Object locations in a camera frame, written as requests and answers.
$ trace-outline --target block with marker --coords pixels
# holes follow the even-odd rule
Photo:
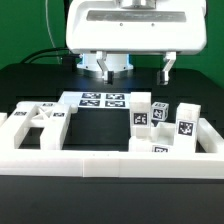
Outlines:
[[[174,135],[175,151],[195,152],[200,110],[201,106],[196,104],[180,103],[178,106]]]
[[[154,102],[152,105],[152,120],[165,121],[168,117],[169,104]]]

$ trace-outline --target white rectangular block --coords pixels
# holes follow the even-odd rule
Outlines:
[[[174,135],[174,150],[184,153],[194,153],[197,143],[197,126],[200,115],[200,105],[180,103],[176,115],[176,131]]]
[[[130,96],[131,136],[150,137],[151,132],[151,93],[132,92]]]
[[[198,122],[200,111],[200,105],[180,103],[177,107],[176,120]]]
[[[207,153],[224,153],[224,139],[204,118],[199,119],[197,135]]]
[[[131,111],[149,113],[151,111],[151,93],[132,92],[129,104]]]

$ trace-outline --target white block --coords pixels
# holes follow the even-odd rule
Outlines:
[[[169,104],[154,102],[152,105],[152,120],[165,121],[168,117]]]
[[[200,105],[180,103],[176,115],[174,149],[184,153],[194,153],[197,143],[197,126]]]
[[[92,152],[83,161],[83,177],[119,177],[119,152]]]
[[[151,132],[151,93],[132,92],[130,96],[131,136],[150,137]]]
[[[131,111],[149,113],[151,111],[151,93],[132,92],[129,104]]]
[[[198,122],[201,106],[196,104],[180,103],[177,107],[176,120]]]
[[[198,122],[198,141],[207,153],[224,153],[224,139],[204,118]]]
[[[0,128],[7,120],[7,113],[0,113]]]

